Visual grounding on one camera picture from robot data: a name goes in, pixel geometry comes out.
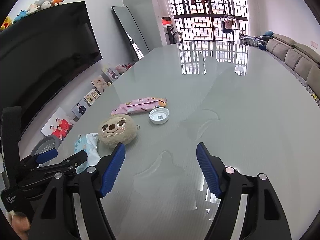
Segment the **person's left hand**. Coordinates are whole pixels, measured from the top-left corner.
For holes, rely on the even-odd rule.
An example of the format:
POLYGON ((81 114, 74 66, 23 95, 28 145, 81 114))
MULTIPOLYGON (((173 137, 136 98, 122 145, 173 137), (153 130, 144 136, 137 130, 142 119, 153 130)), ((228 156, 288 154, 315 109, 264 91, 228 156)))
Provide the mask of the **person's left hand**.
POLYGON ((10 211, 6 213, 6 219, 22 240, 28 239, 28 231, 30 230, 31 223, 27 216, 21 212, 10 211))

